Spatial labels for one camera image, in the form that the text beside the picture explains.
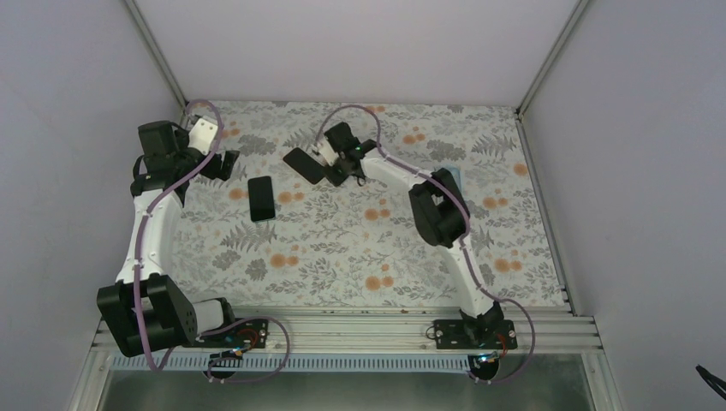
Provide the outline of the phone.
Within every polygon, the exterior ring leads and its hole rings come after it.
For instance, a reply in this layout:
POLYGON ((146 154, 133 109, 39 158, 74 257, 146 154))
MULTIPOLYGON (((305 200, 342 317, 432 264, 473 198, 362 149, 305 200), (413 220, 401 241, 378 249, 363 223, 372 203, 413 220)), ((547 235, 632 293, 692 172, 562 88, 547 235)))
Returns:
POLYGON ((324 179, 324 167, 299 147, 285 154, 283 162, 312 185, 324 179))

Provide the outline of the blue-green smartphone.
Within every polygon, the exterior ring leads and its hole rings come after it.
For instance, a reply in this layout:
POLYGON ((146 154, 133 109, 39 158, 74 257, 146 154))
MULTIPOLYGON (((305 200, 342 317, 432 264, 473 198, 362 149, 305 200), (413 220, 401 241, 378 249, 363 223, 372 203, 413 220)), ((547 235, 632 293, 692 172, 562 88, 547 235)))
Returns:
POLYGON ((249 214, 253 223, 276 217, 275 198, 270 176, 254 177, 247 181, 249 214))

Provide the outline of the light blue phone case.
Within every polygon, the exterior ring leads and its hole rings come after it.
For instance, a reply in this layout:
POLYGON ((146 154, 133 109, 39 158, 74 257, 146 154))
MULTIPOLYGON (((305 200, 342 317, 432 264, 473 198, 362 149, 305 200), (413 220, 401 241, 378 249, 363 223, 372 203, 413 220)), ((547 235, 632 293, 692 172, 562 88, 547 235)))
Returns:
POLYGON ((452 177, 455 180, 456 186, 458 187, 459 191, 462 194, 464 194, 464 187, 463 187, 463 183, 462 183, 460 169, 458 167, 453 166, 453 165, 445 165, 444 168, 452 175, 452 177))

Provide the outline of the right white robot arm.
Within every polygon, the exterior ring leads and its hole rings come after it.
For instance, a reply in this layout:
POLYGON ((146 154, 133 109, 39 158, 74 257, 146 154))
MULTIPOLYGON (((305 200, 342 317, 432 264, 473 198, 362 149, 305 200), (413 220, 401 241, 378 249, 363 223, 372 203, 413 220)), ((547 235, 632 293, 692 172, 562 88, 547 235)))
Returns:
POLYGON ((374 180, 406 191, 414 226, 423 241, 442 256, 460 294, 463 335, 473 348, 485 348, 497 336, 504 320, 497 297, 481 282, 470 239, 470 213, 446 169, 429 171, 415 167, 385 151, 377 141, 361 141, 340 122, 317 138, 314 151, 333 176, 374 180))

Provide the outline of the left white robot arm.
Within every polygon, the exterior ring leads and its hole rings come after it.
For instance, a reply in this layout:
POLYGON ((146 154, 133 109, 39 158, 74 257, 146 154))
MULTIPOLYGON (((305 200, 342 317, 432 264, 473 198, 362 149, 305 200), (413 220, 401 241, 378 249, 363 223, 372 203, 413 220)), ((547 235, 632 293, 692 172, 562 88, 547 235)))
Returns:
POLYGON ((171 277, 176 225, 189 182, 196 176, 226 181, 237 151, 212 146, 219 126, 200 117, 190 129, 171 121, 139 126, 142 154, 132 168, 134 227, 123 266, 97 293, 97 306, 117 347, 127 357, 177 346, 205 336, 218 347, 238 335, 225 298, 191 302, 171 277))

